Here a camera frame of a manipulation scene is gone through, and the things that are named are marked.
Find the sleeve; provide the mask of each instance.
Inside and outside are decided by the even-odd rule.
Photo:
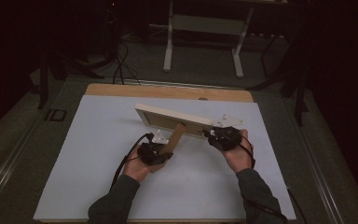
[[[246,211],[246,222],[249,224],[260,223],[285,223],[285,217],[281,214],[278,199],[273,195],[269,186],[264,182],[259,173],[254,169],[244,169],[237,172],[243,206]],[[281,216],[272,215],[275,211]]]
[[[89,208],[89,224],[127,223],[132,200],[140,184],[121,175],[112,190]]]

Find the floor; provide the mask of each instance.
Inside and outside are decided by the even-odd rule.
[[[147,42],[132,34],[123,37],[119,55],[125,57],[124,78],[117,77],[116,83],[244,90],[268,78],[260,62],[268,43],[263,36],[245,40],[241,51],[245,78],[238,79],[226,45],[211,47],[203,45],[202,39],[189,44],[184,36],[191,34],[181,33],[174,39],[172,71],[164,73],[166,30],[154,29]],[[279,39],[266,54],[269,74],[286,48]],[[5,174],[0,176],[0,223],[37,223],[34,210],[82,95],[90,83],[112,83],[116,69],[117,63],[99,68],[95,72],[105,78],[92,79],[68,68],[70,76],[65,81],[49,77],[50,96],[43,109],[37,109],[38,95],[28,93],[0,120],[0,171],[4,169],[0,174]],[[35,82],[37,74],[32,74]],[[282,98],[281,85],[252,91],[252,95],[262,112],[283,178],[294,195],[297,220],[289,223],[307,223],[300,210],[308,223],[358,223],[358,188],[312,92],[306,92],[308,112],[302,114],[304,126],[299,127],[293,116],[294,96]],[[49,109],[66,110],[65,120],[45,120]]]

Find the wooden table edge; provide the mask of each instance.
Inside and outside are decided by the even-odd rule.
[[[101,83],[89,84],[85,95],[152,97],[248,103],[252,103],[254,101],[252,94],[248,91],[167,86],[135,86]]]

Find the table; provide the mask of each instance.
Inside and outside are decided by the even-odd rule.
[[[243,78],[243,71],[241,67],[240,52],[242,48],[243,41],[246,37],[249,24],[251,22],[252,16],[254,14],[255,7],[260,6],[302,6],[304,4],[291,4],[287,0],[240,0],[240,1],[227,1],[228,3],[234,3],[233,6],[241,6],[244,8],[243,20],[232,20],[232,19],[222,19],[222,18],[210,18],[203,16],[192,16],[177,14],[173,11],[173,0],[170,0],[169,8],[169,19],[168,19],[168,39],[167,39],[167,48],[165,51],[164,59],[164,72],[171,71],[172,64],[172,33],[173,30],[187,30],[194,32],[204,32],[204,33],[214,33],[214,34],[223,34],[223,35],[237,35],[239,37],[237,46],[232,49],[232,58],[234,62],[236,76],[238,78]]]
[[[206,111],[199,111],[207,116],[214,113],[211,108],[214,108],[215,104],[234,106],[231,107],[235,110],[232,112],[233,116],[240,116],[243,112],[246,112],[246,116],[253,114],[252,119],[247,117],[246,120],[250,127],[254,127],[255,132],[260,133],[256,136],[250,135],[250,138],[255,140],[255,146],[260,148],[255,153],[255,157],[262,163],[275,165],[274,169],[270,169],[272,173],[265,176],[265,180],[272,186],[274,195],[280,199],[282,211],[289,219],[296,218],[268,140],[267,131],[263,123],[260,125],[262,119],[261,115],[257,115],[258,107],[252,103],[253,98],[248,91],[91,84],[76,112],[71,129],[62,146],[62,152],[43,191],[34,219],[42,222],[86,221],[88,207],[108,191],[112,181],[110,175],[113,174],[115,165],[117,166],[122,159],[123,155],[117,155],[121,151],[112,150],[112,148],[122,148],[120,146],[133,144],[131,135],[143,134],[148,130],[140,120],[132,119],[132,116],[128,117],[131,113],[129,111],[131,104],[139,99],[149,104],[178,108],[182,108],[181,106],[185,103],[187,105],[185,110],[192,111],[208,108]],[[243,111],[235,109],[237,106],[248,108]],[[103,132],[105,128],[111,129],[112,132]],[[225,161],[222,160],[220,153],[217,150],[211,150],[204,139],[184,136],[181,142],[184,142],[186,147],[179,144],[174,152],[175,156],[167,163],[167,166],[143,182],[143,187],[138,191],[133,202],[129,221],[153,222],[158,221],[159,218],[166,222],[194,221],[195,219],[213,222],[243,220],[244,213],[236,177],[227,165],[222,163]],[[255,167],[262,176],[266,173],[266,167],[263,167],[257,167],[257,165]],[[211,194],[217,189],[219,193]],[[194,201],[194,198],[199,195],[202,200]],[[188,199],[188,197],[193,201],[181,201],[182,198]],[[235,219],[232,214],[227,215],[227,211],[222,211],[221,208],[218,209],[220,211],[218,214],[211,215],[211,212],[208,214],[209,210],[214,211],[209,202],[210,198],[216,201],[219,197],[224,197],[227,201],[223,203],[224,207],[235,210],[231,211],[238,215]],[[183,206],[183,203],[191,204],[191,206]],[[182,215],[175,214],[177,209],[185,211]]]

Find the black cable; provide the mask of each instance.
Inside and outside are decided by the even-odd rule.
[[[134,78],[138,82],[138,84],[141,86],[141,83],[139,82],[139,80],[137,78],[138,72],[135,69],[130,68],[124,61],[123,61],[123,65],[127,68],[127,71],[131,74],[131,77]]]
[[[121,71],[121,66],[122,66],[122,64],[124,63],[124,61],[126,60],[128,54],[129,54],[129,48],[125,44],[123,44],[122,42],[120,42],[120,44],[123,45],[126,48],[126,53],[124,54],[124,57],[122,58],[122,60],[120,60],[120,58],[117,57],[118,67],[117,67],[115,73],[113,74],[113,82],[112,82],[113,84],[115,84],[116,75],[117,75],[118,71],[120,71],[121,83],[124,84],[123,74],[122,74],[122,71]]]
[[[144,139],[147,136],[150,136],[151,133],[146,133],[144,135],[142,135],[142,137],[140,137],[135,144],[133,145],[133,147],[130,149],[129,153],[123,158],[123,160],[121,161],[120,165],[118,166],[118,168],[116,169],[116,173],[115,173],[115,177],[113,177],[113,181],[112,181],[112,185],[110,187],[109,192],[112,190],[113,186],[116,184],[118,176],[120,175],[121,169],[124,166],[124,163],[126,163],[128,161],[128,157],[130,156],[130,154],[133,152],[133,150],[136,148],[136,146],[138,146],[139,142],[142,141],[142,139]]]
[[[307,221],[307,219],[305,218],[304,213],[303,213],[303,211],[302,211],[300,205],[298,204],[298,202],[297,202],[295,196],[293,195],[292,191],[291,191],[290,189],[287,189],[287,192],[289,192],[290,197],[292,197],[293,201],[295,202],[295,204],[296,204],[296,206],[297,206],[297,208],[298,208],[298,211],[300,212],[300,215],[302,216],[302,218],[303,218],[303,220],[304,220],[304,223],[305,223],[305,224],[308,224],[308,221]]]
[[[129,162],[129,161],[133,161],[133,160],[136,160],[136,159],[140,159],[141,157],[135,157],[135,158],[132,158],[132,159],[129,159],[129,160],[127,160],[126,162],[124,162],[124,163],[127,163],[127,162]]]
[[[264,206],[264,205],[262,205],[262,204],[260,204],[260,203],[247,200],[246,198],[243,198],[243,199],[244,199],[249,205],[251,205],[252,207],[257,208],[257,209],[260,209],[260,210],[262,210],[262,211],[264,211],[264,212],[266,212],[266,213],[268,213],[268,214],[271,214],[271,215],[273,215],[273,216],[275,216],[275,217],[280,218],[283,223],[286,224],[286,223],[288,222],[287,217],[286,217],[284,214],[282,214],[281,212],[278,212],[278,211],[276,211],[276,210],[274,210],[274,209],[268,208],[268,207],[266,207],[266,206]]]
[[[253,147],[252,143],[251,143],[246,137],[243,136],[242,138],[245,139],[246,142],[248,142],[249,146],[251,146],[252,152],[251,152],[251,150],[249,150],[248,148],[244,147],[244,146],[241,145],[241,144],[238,144],[238,146],[241,147],[242,149],[244,149],[245,152],[251,157],[251,159],[252,159],[252,168],[254,168],[254,167],[255,167],[255,159],[254,159],[254,157],[253,157],[253,149],[254,149],[254,147]],[[263,211],[266,212],[266,213],[272,214],[273,216],[280,218],[283,223],[287,223],[287,222],[288,222],[288,221],[287,221],[287,217],[286,217],[284,214],[282,214],[281,212],[278,212],[278,211],[276,211],[276,210],[274,210],[274,209],[271,209],[271,208],[269,208],[269,207],[266,207],[266,206],[264,206],[264,205],[262,205],[262,204],[259,204],[259,203],[256,203],[256,202],[247,200],[247,199],[245,199],[245,198],[244,198],[244,200],[245,200],[248,204],[250,204],[252,207],[255,207],[255,208],[257,208],[257,209],[263,210]]]

